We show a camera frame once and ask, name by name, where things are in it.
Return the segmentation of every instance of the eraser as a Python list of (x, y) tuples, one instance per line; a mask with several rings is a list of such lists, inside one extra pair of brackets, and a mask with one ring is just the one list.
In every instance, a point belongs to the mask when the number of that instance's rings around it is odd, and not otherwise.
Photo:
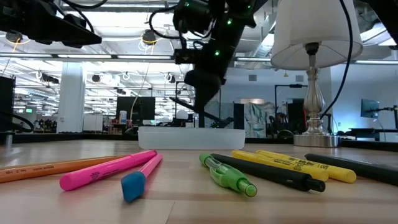
[(140, 197), (145, 191), (145, 175), (136, 171), (121, 179), (124, 201), (131, 203), (134, 199)]

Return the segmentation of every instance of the orange pencil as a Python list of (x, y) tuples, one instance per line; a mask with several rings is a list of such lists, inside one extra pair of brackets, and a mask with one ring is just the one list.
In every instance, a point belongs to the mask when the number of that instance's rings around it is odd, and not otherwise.
[(0, 169), (0, 183), (71, 172), (115, 159), (120, 159), (124, 156), (126, 155), (3, 167)]

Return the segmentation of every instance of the white lampshade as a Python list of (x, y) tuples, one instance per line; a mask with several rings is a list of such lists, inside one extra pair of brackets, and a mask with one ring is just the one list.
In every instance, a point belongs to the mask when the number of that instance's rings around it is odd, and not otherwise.
[[(352, 58), (363, 45), (353, 0), (344, 0), (353, 27)], [(318, 68), (347, 61), (349, 31), (339, 0), (281, 0), (278, 5), (271, 64), (286, 70), (309, 69), (305, 44), (319, 42)]]

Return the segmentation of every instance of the marker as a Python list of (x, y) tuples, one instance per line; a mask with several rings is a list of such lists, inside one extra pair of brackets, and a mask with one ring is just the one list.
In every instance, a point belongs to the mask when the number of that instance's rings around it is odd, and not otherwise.
[(305, 157), (310, 161), (344, 167), (362, 177), (398, 186), (398, 169), (396, 167), (316, 154), (307, 154)]
[(256, 196), (256, 186), (250, 183), (241, 171), (220, 163), (209, 154), (200, 154), (199, 160), (205, 167), (210, 169), (211, 178), (218, 185), (244, 193), (249, 197)]
[(63, 190), (74, 190), (126, 169), (141, 165), (152, 159), (156, 154), (156, 151), (138, 152), (121, 159), (70, 172), (61, 177), (60, 186)]
[(126, 175), (121, 179), (124, 201), (131, 203), (136, 198), (144, 194), (145, 183), (150, 173), (163, 159), (162, 154), (158, 154), (147, 162), (139, 171)]
[(90, 159), (76, 159), (70, 161), (44, 162), (40, 164), (2, 167), (0, 169), (0, 183), (71, 172), (115, 159), (120, 159), (125, 156), (126, 155), (106, 156)]
[(288, 155), (279, 154), (276, 152), (257, 150), (256, 153), (263, 155), (263, 156), (267, 156), (267, 157), (286, 159), (288, 161), (293, 161), (296, 163), (304, 164), (306, 166), (312, 166), (312, 167), (316, 167), (316, 168), (325, 169), (326, 171), (328, 171), (330, 178), (335, 179), (335, 180), (340, 180), (340, 181), (343, 181), (346, 183), (352, 184), (356, 180), (355, 172), (352, 170), (349, 170), (349, 169), (330, 166), (330, 165), (321, 164), (321, 163), (317, 163), (317, 162), (310, 162), (305, 159), (298, 159), (298, 158), (290, 157)]
[(245, 161), (250, 162), (258, 162), (260, 164), (265, 164), (274, 167), (280, 167), (288, 170), (294, 170), (303, 172), (305, 174), (310, 174), (312, 178), (322, 181), (327, 181), (329, 178), (329, 174), (324, 169), (319, 169), (312, 166), (305, 166), (303, 164), (298, 164), (292, 161), (288, 161), (285, 159), (275, 159), (266, 156), (262, 156), (255, 153), (244, 152), (239, 150), (233, 150), (232, 156), (237, 159), (243, 159)]
[(326, 189), (323, 181), (313, 179), (310, 174), (267, 166), (257, 162), (244, 161), (219, 154), (212, 154), (212, 156), (216, 160), (235, 167), (242, 172), (282, 184), (286, 187), (291, 187), (304, 192), (308, 192), (309, 190), (324, 192)]

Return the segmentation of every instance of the desk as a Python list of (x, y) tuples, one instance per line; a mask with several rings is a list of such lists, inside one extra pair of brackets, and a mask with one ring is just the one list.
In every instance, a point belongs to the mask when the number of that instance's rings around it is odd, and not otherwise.
[(380, 133), (398, 133), (396, 129), (374, 129), (374, 128), (351, 128), (351, 135), (358, 138), (374, 138), (375, 141), (380, 141)]
[[(321, 149), (293, 145), (247, 144), (301, 157), (320, 153), (398, 166), (398, 153), (363, 149)], [(62, 141), (0, 147), (0, 165), (18, 165), (139, 152), (135, 141)], [(64, 192), (61, 174), (0, 184), (1, 224), (208, 224), (208, 223), (396, 223), (398, 187), (359, 177), (354, 184), (336, 180), (326, 191), (299, 192), (249, 176), (254, 198), (217, 186), (199, 154), (209, 151), (163, 150), (164, 161), (149, 177), (147, 193), (128, 205), (120, 179), (132, 170)], [(213, 151), (230, 155), (230, 151)]]

